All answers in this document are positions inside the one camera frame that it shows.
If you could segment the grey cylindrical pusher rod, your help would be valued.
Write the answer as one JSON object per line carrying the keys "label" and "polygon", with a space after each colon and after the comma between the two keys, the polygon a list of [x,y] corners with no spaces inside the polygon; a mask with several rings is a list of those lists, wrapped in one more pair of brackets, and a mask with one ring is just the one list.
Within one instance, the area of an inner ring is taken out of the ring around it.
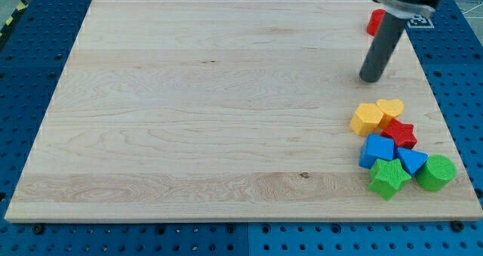
{"label": "grey cylindrical pusher rod", "polygon": [[363,81],[377,82],[380,79],[401,38],[406,21],[386,11],[359,71]]}

